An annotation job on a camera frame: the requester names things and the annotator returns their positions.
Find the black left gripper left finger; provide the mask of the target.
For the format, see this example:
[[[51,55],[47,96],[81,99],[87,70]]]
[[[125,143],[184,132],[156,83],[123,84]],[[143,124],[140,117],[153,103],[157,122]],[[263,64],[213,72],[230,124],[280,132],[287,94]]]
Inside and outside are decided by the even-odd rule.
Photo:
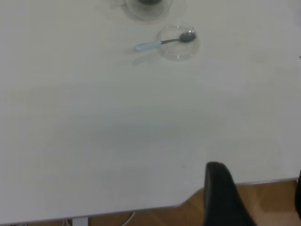
[[[206,164],[204,225],[256,225],[241,200],[230,171],[220,162]]]

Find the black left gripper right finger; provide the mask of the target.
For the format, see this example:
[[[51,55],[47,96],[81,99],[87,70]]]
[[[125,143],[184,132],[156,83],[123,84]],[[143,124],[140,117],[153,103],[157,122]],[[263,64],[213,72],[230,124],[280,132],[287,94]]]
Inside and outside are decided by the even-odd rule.
[[[295,190],[295,209],[297,213],[301,213],[301,172],[299,174]]]

